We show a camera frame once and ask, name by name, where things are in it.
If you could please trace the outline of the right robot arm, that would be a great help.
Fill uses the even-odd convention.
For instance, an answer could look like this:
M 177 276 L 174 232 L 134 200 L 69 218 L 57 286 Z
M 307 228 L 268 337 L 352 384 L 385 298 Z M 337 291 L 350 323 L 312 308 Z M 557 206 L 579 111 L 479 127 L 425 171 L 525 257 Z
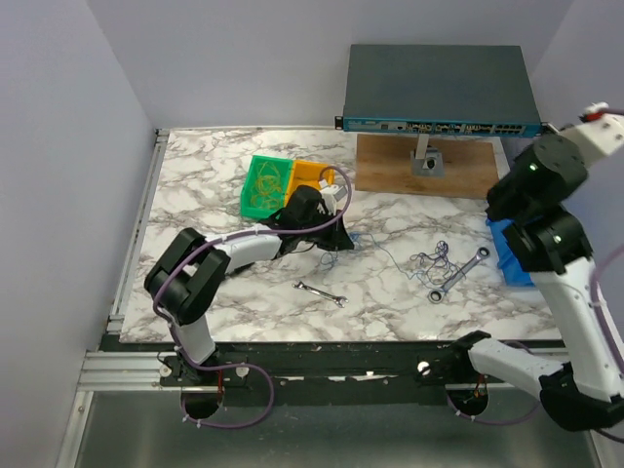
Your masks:
M 602 432 L 623 420 L 623 340 L 602 295 L 581 222 L 562 205 L 588 177 L 589 156 L 563 134 L 544 135 L 487 193 L 487 217 L 539 289 L 565 343 L 566 362 L 539 358 L 484 331 L 453 342 L 445 377 L 491 375 L 537 399 L 570 432 Z

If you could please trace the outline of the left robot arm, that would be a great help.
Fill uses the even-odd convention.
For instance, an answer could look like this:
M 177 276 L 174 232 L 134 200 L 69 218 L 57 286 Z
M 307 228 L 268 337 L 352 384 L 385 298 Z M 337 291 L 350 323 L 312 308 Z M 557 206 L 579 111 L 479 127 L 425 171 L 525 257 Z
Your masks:
M 143 287 L 165 319 L 183 374 L 196 385 L 215 377 L 216 351 L 206 314 L 226 277 L 257 262 L 280 259 L 306 243 L 326 252 L 354 248 L 343 222 L 349 184 L 300 185 L 287 204 L 247 230 L 211 240 L 194 228 L 178 232 L 147 273 Z

